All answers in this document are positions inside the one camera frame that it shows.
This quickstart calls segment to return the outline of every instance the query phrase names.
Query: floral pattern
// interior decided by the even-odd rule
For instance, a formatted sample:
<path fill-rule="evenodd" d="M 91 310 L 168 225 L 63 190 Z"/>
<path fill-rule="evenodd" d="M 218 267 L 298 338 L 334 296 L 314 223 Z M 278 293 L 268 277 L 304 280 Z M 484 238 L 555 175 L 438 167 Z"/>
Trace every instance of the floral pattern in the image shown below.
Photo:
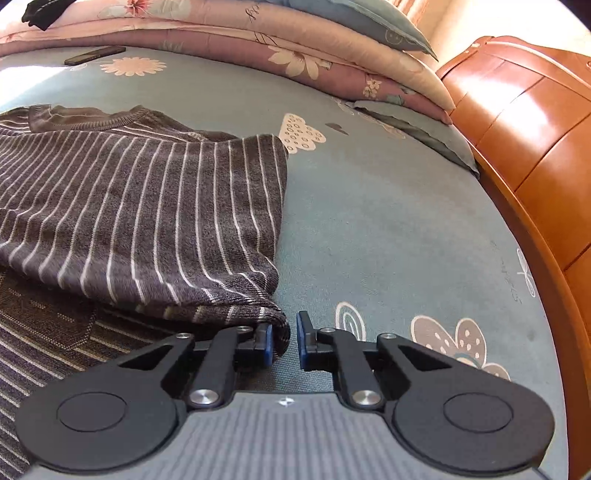
<path fill-rule="evenodd" d="M 335 308 L 335 328 L 351 332 L 360 342 L 367 340 L 365 321 L 359 310 L 348 301 L 340 302 Z"/>
<path fill-rule="evenodd" d="M 517 274 L 524 276 L 525 285 L 527 286 L 527 289 L 529 290 L 530 295 L 533 298 L 535 298 L 535 288 L 534 288 L 534 283 L 532 282 L 534 277 L 532 277 L 529 272 L 529 267 L 528 267 L 527 262 L 525 260 L 525 255 L 521 251 L 521 248 L 517 249 L 517 258 L 519 258 L 519 264 L 521 265 L 521 270 L 522 270 L 521 272 L 517 272 Z"/>
<path fill-rule="evenodd" d="M 367 87 L 363 89 L 363 96 L 366 98 L 376 98 L 381 83 L 379 80 L 368 80 Z"/>
<path fill-rule="evenodd" d="M 293 113 L 283 117 L 279 139 L 289 153 L 296 154 L 300 150 L 315 150 L 316 143 L 326 142 L 326 137 L 317 129 L 306 125 L 306 121 Z"/>
<path fill-rule="evenodd" d="M 277 65 L 287 65 L 285 74 L 288 77 L 297 77 L 302 74 L 304 70 L 312 80 L 317 80 L 320 74 L 319 67 L 330 70 L 332 63 L 327 60 L 321 60 L 305 53 L 297 51 L 286 50 L 285 48 L 268 45 L 274 53 L 269 57 L 269 61 Z"/>
<path fill-rule="evenodd" d="M 437 320 L 424 315 L 413 318 L 410 331 L 413 342 L 455 358 L 471 367 L 480 368 L 496 377 L 510 380 L 505 368 L 487 361 L 484 335 L 472 319 L 464 318 L 457 323 L 455 339 Z"/>
<path fill-rule="evenodd" d="M 139 75 L 143 77 L 146 73 L 161 72 L 162 69 L 166 68 L 166 64 L 158 60 L 125 57 L 114 59 L 112 63 L 104 63 L 101 68 L 103 72 L 114 73 L 117 76 L 132 77 L 133 75 Z"/>
<path fill-rule="evenodd" d="M 190 0 L 119 0 L 105 7 L 98 17 L 156 17 L 168 20 L 186 20 L 191 13 Z"/>

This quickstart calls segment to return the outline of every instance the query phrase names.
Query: orange wooden furniture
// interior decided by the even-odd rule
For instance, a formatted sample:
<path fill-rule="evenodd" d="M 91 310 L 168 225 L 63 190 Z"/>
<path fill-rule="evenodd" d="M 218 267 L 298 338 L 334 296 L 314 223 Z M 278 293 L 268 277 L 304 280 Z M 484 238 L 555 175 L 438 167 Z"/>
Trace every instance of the orange wooden furniture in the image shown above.
<path fill-rule="evenodd" d="M 579 479 L 591 469 L 591 58 L 482 37 L 437 74 L 540 292 Z"/>

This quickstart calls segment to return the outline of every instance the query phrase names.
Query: bedding stack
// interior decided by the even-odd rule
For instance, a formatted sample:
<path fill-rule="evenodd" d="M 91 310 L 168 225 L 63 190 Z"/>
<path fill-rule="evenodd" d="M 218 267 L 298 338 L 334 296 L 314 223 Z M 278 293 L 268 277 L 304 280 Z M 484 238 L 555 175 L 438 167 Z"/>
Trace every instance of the bedding stack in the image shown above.
<path fill-rule="evenodd" d="M 0 13 L 0 57 L 104 45 L 238 64 L 451 124 L 447 89 L 406 53 L 433 50 L 384 0 L 13 0 Z"/>

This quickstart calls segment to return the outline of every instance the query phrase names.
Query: metal pivot screw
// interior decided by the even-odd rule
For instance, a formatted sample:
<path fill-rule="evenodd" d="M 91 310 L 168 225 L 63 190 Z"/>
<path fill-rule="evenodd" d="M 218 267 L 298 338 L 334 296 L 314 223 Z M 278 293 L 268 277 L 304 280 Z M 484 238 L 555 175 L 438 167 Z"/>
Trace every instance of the metal pivot screw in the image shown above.
<path fill-rule="evenodd" d="M 195 390 L 189 395 L 189 400 L 197 405 L 211 405 L 219 400 L 220 396 L 213 390 L 203 388 Z"/>
<path fill-rule="evenodd" d="M 372 406 L 382 401 L 382 396 L 373 390 L 359 390 L 351 398 L 357 405 Z"/>

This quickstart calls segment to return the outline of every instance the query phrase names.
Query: folded quilt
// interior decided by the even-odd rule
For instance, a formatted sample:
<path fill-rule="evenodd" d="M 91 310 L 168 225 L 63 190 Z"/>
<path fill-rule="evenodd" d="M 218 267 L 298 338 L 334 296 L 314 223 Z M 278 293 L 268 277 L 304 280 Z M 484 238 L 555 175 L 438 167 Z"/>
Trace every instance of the folded quilt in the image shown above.
<path fill-rule="evenodd" d="M 0 16 L 2 42 L 35 29 L 21 23 L 22 11 Z M 228 27 L 282 38 L 325 52 L 422 93 L 444 110 L 454 108 L 449 92 L 421 61 L 349 28 L 291 8 L 244 0 L 86 0 L 76 2 L 48 29 L 104 18 L 164 18 L 198 25 Z"/>
<path fill-rule="evenodd" d="M 37 30 L 17 34 L 21 39 L 43 38 L 45 36 L 56 39 L 13 40 L 9 43 L 0 44 L 0 56 L 41 48 L 74 46 L 123 45 L 152 48 L 154 50 L 170 50 L 176 53 L 233 63 L 284 76 L 345 100 L 370 99 L 402 105 L 447 125 L 452 123 L 449 115 L 441 107 L 435 105 L 420 93 L 386 77 L 364 72 L 347 64 L 344 60 L 335 57 L 329 57 L 330 60 L 318 58 L 314 54 L 322 55 L 325 58 L 326 56 L 322 52 L 278 38 L 264 37 L 248 30 L 207 27 L 167 20 L 117 18 L 87 23 L 89 25 L 68 25 L 53 28 L 47 32 Z M 129 26 L 135 28 L 175 26 L 176 29 L 127 30 Z M 200 28 L 206 31 L 218 31 L 221 34 L 195 31 Z M 84 32 L 92 34 L 104 30 L 112 30 L 113 33 L 76 37 Z"/>

